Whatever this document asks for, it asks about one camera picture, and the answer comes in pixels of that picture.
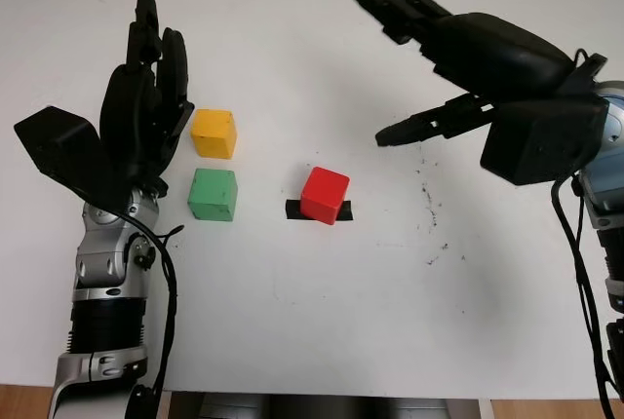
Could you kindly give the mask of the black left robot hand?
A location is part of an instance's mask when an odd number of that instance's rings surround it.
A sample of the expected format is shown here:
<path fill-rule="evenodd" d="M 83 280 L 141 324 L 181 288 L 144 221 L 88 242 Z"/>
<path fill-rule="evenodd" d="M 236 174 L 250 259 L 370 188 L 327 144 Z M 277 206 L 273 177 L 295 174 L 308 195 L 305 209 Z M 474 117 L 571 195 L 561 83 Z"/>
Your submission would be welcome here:
<path fill-rule="evenodd" d="M 162 198 L 161 178 L 194 110 L 182 34 L 159 31 L 155 0 L 136 0 L 126 62 L 111 74 L 99 116 L 99 136 L 114 170 L 133 188 Z"/>

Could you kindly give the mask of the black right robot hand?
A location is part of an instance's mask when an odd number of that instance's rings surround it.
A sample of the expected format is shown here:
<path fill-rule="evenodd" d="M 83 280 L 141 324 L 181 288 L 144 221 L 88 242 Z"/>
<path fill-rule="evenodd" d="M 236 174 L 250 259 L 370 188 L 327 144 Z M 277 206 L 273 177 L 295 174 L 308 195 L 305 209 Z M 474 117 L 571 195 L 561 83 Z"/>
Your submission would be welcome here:
<path fill-rule="evenodd" d="M 464 92 L 382 129 L 380 147 L 470 132 L 490 123 L 499 103 L 553 93 L 574 67 L 553 44 L 490 14 L 453 14 L 434 0 L 355 1 L 395 44 L 418 43 L 435 73 Z"/>

